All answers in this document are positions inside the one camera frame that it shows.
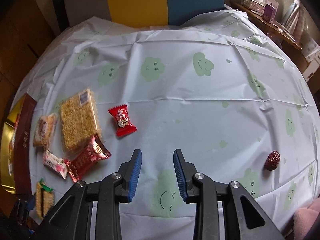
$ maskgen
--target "blue gripper pad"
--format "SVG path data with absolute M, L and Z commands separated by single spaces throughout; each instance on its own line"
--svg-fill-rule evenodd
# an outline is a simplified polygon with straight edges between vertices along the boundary
M 179 186 L 180 196 L 183 198 L 185 202 L 187 199 L 187 183 L 186 178 L 184 177 L 183 170 L 181 167 L 181 163 L 178 158 L 178 154 L 176 152 L 173 153 L 173 166 L 176 172 L 177 182 Z
M 136 161 L 134 163 L 131 178 L 129 180 L 129 192 L 128 192 L 129 202 L 132 201 L 134 195 L 136 194 L 141 165 L 142 165 L 142 153 L 141 151 L 139 151 Z

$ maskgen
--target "wooden desk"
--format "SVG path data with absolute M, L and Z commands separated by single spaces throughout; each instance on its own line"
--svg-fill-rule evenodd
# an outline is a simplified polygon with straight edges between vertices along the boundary
M 302 50 L 302 48 L 300 47 L 300 45 L 298 43 L 293 42 L 290 38 L 288 38 L 288 36 L 285 33 L 280 32 L 276 26 L 263 20 L 261 16 L 253 13 L 248 8 L 244 7 L 243 5 L 241 5 L 239 3 L 236 3 L 234 1 L 230 1 L 230 4 L 231 4 L 232 8 L 238 9 L 239 11 L 246 12 L 250 21 L 254 25 L 256 25 L 263 33 L 265 33 L 265 34 L 272 33 L 272 34 L 278 36 L 279 38 L 281 38 L 282 40 L 286 41 L 290 45 L 292 45 L 295 49 L 297 49 L 299 51 Z

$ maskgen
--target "dark red snack package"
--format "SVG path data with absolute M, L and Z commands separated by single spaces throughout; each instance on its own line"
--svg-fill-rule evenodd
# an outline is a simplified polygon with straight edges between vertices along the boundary
M 272 153 L 269 154 L 264 167 L 268 171 L 273 171 L 275 170 L 280 163 L 280 154 L 277 151 L 273 151 Z
M 77 182 L 97 161 L 105 160 L 110 156 L 111 153 L 105 148 L 99 136 L 95 134 L 74 160 L 64 159 L 64 162 L 67 165 L 71 179 Z
M 127 105 L 117 106 L 109 109 L 109 113 L 114 117 L 118 125 L 117 136 L 133 133 L 137 128 L 130 122 Z

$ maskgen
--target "yellow stripe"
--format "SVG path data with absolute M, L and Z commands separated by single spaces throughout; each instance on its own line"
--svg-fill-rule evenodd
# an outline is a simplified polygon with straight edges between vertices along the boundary
M 108 0 L 113 22 L 134 28 L 168 25 L 167 0 Z

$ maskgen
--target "silver screw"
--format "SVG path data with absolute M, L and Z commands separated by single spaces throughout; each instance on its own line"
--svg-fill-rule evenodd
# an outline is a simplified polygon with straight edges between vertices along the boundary
M 79 180 L 76 182 L 76 187 L 83 187 L 84 186 L 84 181 L 83 180 Z
M 195 178 L 196 179 L 203 179 L 204 175 L 202 173 L 198 172 L 198 173 L 195 174 Z
M 239 188 L 240 187 L 240 183 L 234 180 L 234 181 L 231 182 L 231 187 Z
M 111 177 L 113 179 L 119 179 L 121 177 L 121 174 L 119 172 L 115 172 L 115 173 L 112 173 Z

